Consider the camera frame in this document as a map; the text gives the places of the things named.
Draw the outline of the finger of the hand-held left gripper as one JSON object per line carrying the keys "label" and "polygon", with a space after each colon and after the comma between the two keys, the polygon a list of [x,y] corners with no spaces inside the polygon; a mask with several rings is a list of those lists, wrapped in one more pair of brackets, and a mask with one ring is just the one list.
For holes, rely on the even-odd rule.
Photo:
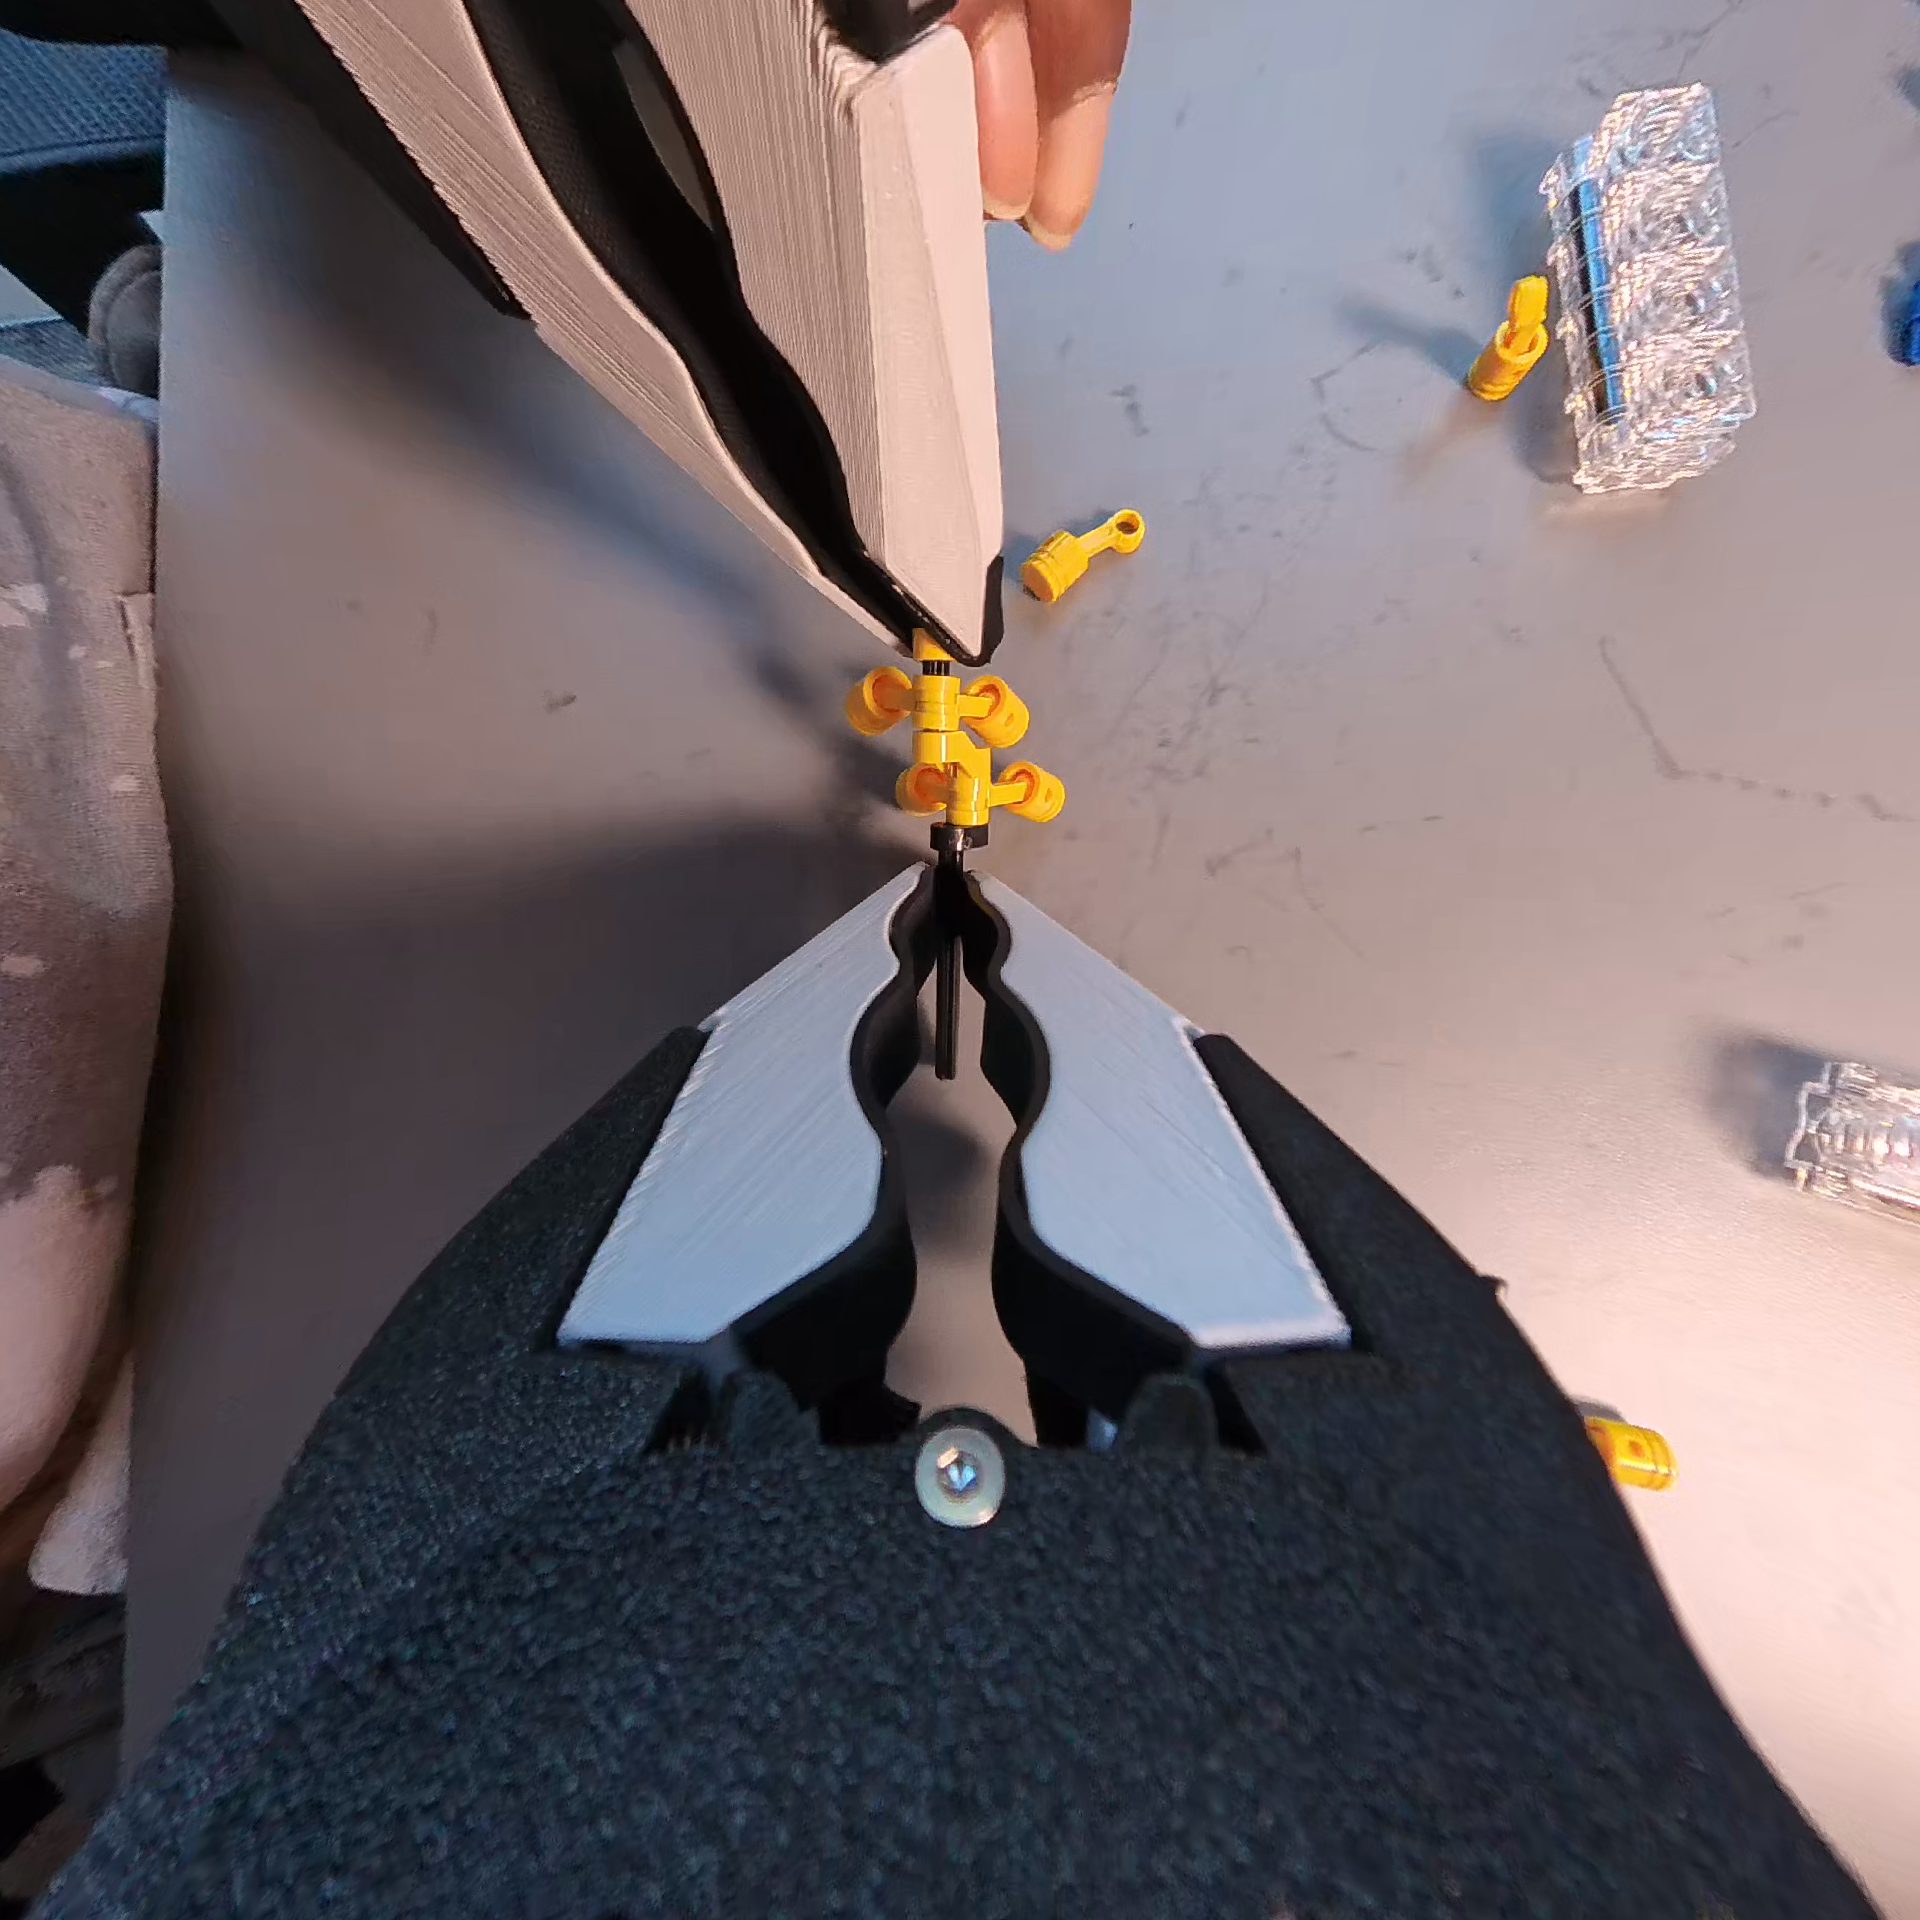
{"label": "finger of the hand-held left gripper", "polygon": [[325,59],[405,151],[538,338],[674,466],[883,644],[927,612],[869,556],[818,408],[757,333],[723,246],[682,205],[580,4],[569,121],[556,43],[525,4],[298,4]]}
{"label": "finger of the hand-held left gripper", "polygon": [[737,286],[909,621],[985,665],[1004,476],[973,124],[947,4],[631,4],[713,190]]}

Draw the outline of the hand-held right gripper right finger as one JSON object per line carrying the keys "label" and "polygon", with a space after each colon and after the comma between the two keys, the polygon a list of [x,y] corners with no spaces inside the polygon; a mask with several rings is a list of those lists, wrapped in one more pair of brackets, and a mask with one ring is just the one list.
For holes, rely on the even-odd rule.
{"label": "hand-held right gripper right finger", "polygon": [[991,876],[966,882],[962,943],[982,1069],[1016,1120],[991,1296],[1039,1437],[1119,1427],[1152,1378],[1348,1351],[1201,1026]]}

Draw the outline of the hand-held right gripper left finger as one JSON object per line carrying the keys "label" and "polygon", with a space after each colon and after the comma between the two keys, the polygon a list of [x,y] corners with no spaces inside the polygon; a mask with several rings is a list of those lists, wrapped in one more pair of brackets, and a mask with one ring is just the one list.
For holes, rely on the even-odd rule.
{"label": "hand-held right gripper left finger", "polygon": [[931,948],[931,866],[909,862],[702,1023],[564,1346],[761,1370],[804,1408],[883,1382],[916,1292],[889,1103]]}

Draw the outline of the yellow toy piston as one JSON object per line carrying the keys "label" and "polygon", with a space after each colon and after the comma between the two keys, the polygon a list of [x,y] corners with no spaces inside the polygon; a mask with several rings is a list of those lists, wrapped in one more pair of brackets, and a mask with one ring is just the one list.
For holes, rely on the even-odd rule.
{"label": "yellow toy piston", "polygon": [[1551,280],[1522,276],[1509,286],[1502,323],[1475,354],[1463,383],[1475,401],[1497,402],[1539,367],[1551,348]]}
{"label": "yellow toy piston", "polygon": [[1144,512],[1119,510],[1087,532],[1053,532],[1017,566],[1024,592],[1056,603],[1075,588],[1100,556],[1137,556],[1144,543]]}

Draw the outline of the black axle with yellow pistons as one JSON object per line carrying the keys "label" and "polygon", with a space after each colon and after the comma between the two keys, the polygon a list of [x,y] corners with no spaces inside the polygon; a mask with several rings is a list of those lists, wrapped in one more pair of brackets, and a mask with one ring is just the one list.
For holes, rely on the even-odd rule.
{"label": "black axle with yellow pistons", "polygon": [[1067,787],[1039,763],[1012,763],[996,773],[991,749],[1016,747],[1029,728],[1028,703],[1000,675],[973,683],[953,671],[877,669],[845,699],[860,737],[909,728],[909,767],[893,783],[906,815],[927,820],[934,948],[934,1074],[953,1079],[962,948],[966,948],[966,857],[989,845],[996,812],[1053,822]]}
{"label": "black axle with yellow pistons", "polygon": [[1592,1437],[1601,1460],[1606,1462],[1606,1476],[1617,1487],[1665,1492],[1676,1487],[1680,1467],[1668,1437],[1650,1427],[1635,1427],[1606,1414],[1586,1414],[1586,1433]]}

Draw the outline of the grey desk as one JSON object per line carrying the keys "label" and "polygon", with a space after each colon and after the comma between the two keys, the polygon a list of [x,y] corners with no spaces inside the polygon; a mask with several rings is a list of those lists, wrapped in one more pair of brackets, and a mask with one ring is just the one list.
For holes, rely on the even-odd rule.
{"label": "grey desk", "polygon": [[[1546,171],[1717,102],[1757,408],[1573,481]],[[1782,1177],[1916,1074],[1916,4],[1138,4],[1067,254],[989,229],[996,657],[1067,779],[989,872],[1276,1079],[1586,1404],[1729,1705],[1916,1917],[1916,1228]],[[1463,383],[1522,276],[1551,348]],[[175,63],[178,974],[140,1242],[127,1753],[390,1304],[663,1031],[926,842],[880,657],[239,58]]]}

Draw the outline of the clear cylinder block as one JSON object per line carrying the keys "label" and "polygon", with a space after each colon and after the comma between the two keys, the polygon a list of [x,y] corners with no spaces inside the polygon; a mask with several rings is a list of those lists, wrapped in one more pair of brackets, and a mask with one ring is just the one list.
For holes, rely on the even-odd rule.
{"label": "clear cylinder block", "polygon": [[1625,90],[1539,191],[1573,481],[1665,489],[1709,470],[1757,408],[1712,90]]}
{"label": "clear cylinder block", "polygon": [[1797,1095],[1784,1173],[1798,1191],[1916,1222],[1916,1086],[1823,1062]]}

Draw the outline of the person's grey sweatshirt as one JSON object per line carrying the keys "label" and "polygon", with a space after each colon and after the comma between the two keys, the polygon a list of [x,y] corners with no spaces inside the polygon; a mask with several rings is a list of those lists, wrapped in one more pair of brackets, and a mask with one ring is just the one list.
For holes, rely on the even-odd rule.
{"label": "person's grey sweatshirt", "polygon": [[150,401],[5,363],[5,1530],[127,1580],[116,1285],[175,914]]}

